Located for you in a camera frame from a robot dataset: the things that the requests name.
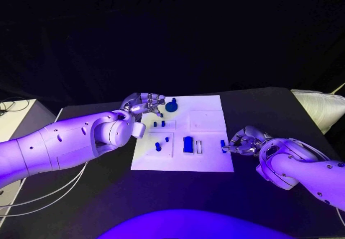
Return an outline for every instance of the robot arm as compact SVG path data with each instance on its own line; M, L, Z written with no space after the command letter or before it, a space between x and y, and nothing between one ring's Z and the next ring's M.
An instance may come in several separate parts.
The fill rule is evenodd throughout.
M0 143L0 188L46 171L75 167L141 138L145 126L135 122L142 113L160 115L164 96L131 94L121 109L62 120L27 136Z
M256 172L267 181L285 190L300 182L319 200L345 211L345 164L329 160L307 144L272 138L246 126L223 150L256 156Z

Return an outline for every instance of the white cable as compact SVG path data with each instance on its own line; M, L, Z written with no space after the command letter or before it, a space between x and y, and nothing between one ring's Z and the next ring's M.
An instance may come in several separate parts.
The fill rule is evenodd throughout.
M0 215L0 217L1 217L1 218L5 218L5 217L21 216L21 215L26 215L26 214L34 213L34 212L37 212L39 210L47 208L47 207L49 207L53 203L56 203L56 202L63 198L63 196L69 193L69 191L72 190L75 184L77 183L77 181L79 181L79 179L80 179L80 175L79 175L79 177L77 177L77 179L76 179L76 181L75 181L72 187L67 189L67 191L62 194L62 196L60 196L60 197L59 197L52 203L49 203L49 204L44 205L41 208L39 208L39 209L36 209L36 210L33 210L33 211L30 211L30 212L27 212L27 213L13 214L13 215Z
M30 201L26 201L26 202L23 202L23 203L1 205L1 206L0 206L0 209L1 209L1 208L8 208L8 207L15 207L15 206L24 205L24 204L31 203L31 202L40 200L41 198L50 196L52 194L54 194L57 191L60 191L60 190L75 181L75 179L76 179L77 176L80 175L80 173L82 173L85 167L86 167L86 163L85 163L85 165L83 165L83 167L82 167L79 173L77 173L76 176L73 177L73 179L72 179L72 180L65 184L65 186L60 187L57 190L54 190L53 192L50 192L50 193L46 194L44 196L41 196L41 197L39 197L39 198L36 198L36 199L33 199L33 200L30 200Z
M340 216L340 213L339 213L339 209L337 209L337 208L336 208L336 212L337 212L339 219L340 219L340 221L342 221L342 223L343 223L343 226L345 226L343 218L342 218L342 216Z

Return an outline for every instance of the white pillow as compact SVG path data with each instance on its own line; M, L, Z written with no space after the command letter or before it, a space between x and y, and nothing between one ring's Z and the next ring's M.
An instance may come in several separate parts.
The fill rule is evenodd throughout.
M345 98L319 91L291 89L291 93L324 134L345 114Z

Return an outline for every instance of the robotic hand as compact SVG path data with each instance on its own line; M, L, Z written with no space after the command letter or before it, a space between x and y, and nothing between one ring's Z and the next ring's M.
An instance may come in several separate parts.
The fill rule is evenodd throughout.
M345 211L345 164L329 160L307 144L272 138L246 126L222 150L256 156L256 172L267 181L285 190L300 182L319 200Z
M0 188L46 171L70 168L124 146L129 137L141 138L142 113L160 116L164 96L131 94L119 110L66 119L27 136L0 143Z

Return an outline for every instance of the black table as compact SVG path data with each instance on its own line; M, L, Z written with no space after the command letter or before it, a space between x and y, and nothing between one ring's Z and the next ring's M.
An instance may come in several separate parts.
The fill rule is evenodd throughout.
M220 95L228 137L254 125L274 137L293 137L339 157L293 94L282 88L213 93ZM59 115L67 119L116 109L119 102L67 106ZM131 171L135 139L93 159L75 189L44 210L7 218L0 237L49 239L95 238L119 222L164 209L196 209L231 215L294 237L345 236L336 210L321 203L298 184L285 191L255 172L258 160L232 155L233 173ZM26 179L15 202L53 191L77 173L80 166L37 174ZM37 208L13 208L10 213Z

